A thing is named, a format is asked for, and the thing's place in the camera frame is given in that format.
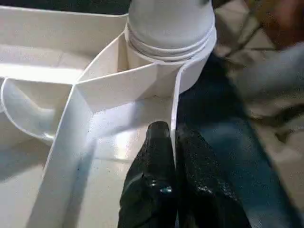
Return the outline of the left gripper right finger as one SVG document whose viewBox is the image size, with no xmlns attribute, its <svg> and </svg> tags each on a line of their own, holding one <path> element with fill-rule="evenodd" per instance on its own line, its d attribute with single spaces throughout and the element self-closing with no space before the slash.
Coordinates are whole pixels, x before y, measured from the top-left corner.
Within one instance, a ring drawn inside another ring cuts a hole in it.
<svg viewBox="0 0 304 228">
<path fill-rule="evenodd" d="M 250 222 L 212 147 L 201 134 L 176 130 L 181 228 L 249 228 Z"/>
</svg>

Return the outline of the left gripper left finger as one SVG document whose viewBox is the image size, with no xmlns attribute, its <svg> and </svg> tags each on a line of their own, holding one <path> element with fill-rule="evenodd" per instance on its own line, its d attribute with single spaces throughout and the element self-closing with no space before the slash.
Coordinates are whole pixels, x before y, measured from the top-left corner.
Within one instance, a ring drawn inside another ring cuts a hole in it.
<svg viewBox="0 0 304 228">
<path fill-rule="evenodd" d="M 169 126 L 148 126 L 142 147 L 124 180 L 119 228 L 172 228 L 177 215 L 177 190 Z"/>
</svg>

